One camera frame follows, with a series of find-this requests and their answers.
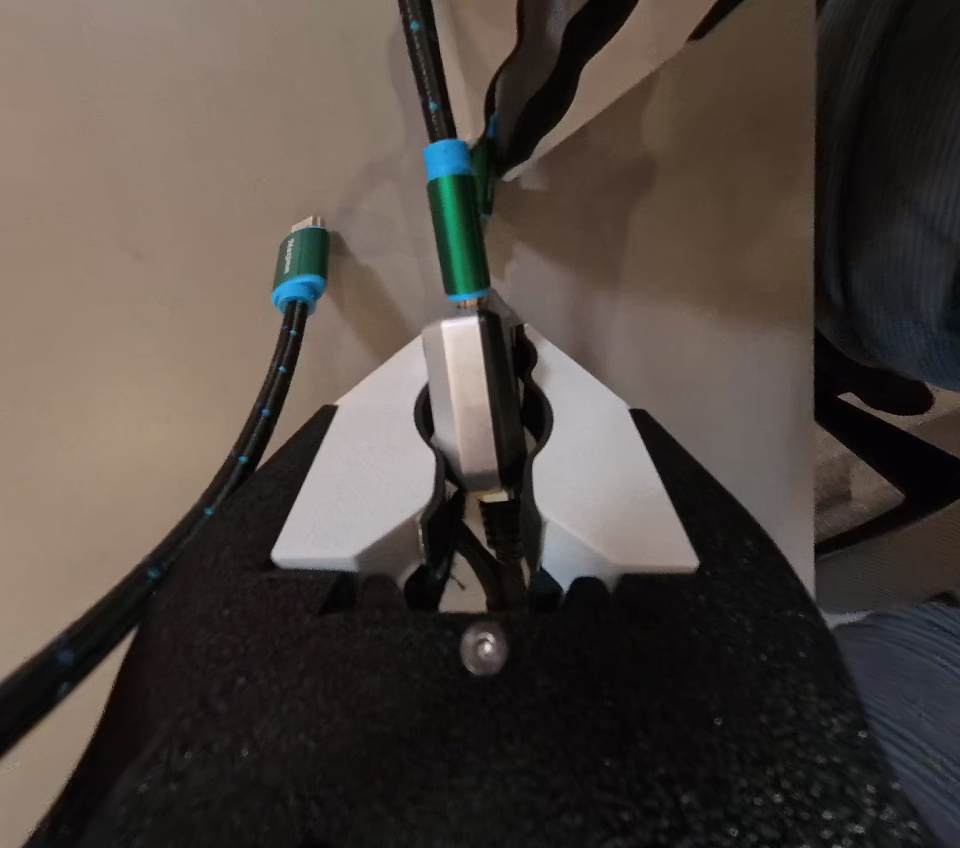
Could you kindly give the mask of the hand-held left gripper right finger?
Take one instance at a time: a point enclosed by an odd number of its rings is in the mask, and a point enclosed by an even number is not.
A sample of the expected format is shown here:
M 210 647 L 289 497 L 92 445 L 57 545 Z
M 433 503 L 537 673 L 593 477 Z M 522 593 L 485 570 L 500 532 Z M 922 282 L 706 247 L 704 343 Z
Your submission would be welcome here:
M 593 578 L 689 576 L 699 568 L 628 404 L 532 326 L 532 382 L 550 410 L 532 466 L 538 566 L 563 592 Z

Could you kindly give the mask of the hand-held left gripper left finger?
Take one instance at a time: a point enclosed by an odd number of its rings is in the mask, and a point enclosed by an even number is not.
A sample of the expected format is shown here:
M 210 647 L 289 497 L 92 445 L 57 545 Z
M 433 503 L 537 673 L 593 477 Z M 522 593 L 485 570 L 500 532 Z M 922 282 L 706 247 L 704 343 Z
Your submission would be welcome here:
M 274 566 L 409 578 L 423 563 L 419 519 L 436 484 L 435 454 L 415 422 L 426 383 L 415 337 L 335 402 Z

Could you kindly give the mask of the silver hdmi adapter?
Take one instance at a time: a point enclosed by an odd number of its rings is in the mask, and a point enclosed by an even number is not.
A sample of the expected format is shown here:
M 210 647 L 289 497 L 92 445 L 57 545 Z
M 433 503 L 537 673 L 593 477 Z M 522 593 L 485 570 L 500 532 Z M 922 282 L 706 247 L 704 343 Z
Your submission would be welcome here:
M 464 302 L 421 332 L 434 444 L 466 492 L 510 492 L 526 440 L 514 363 L 518 321 L 497 295 Z

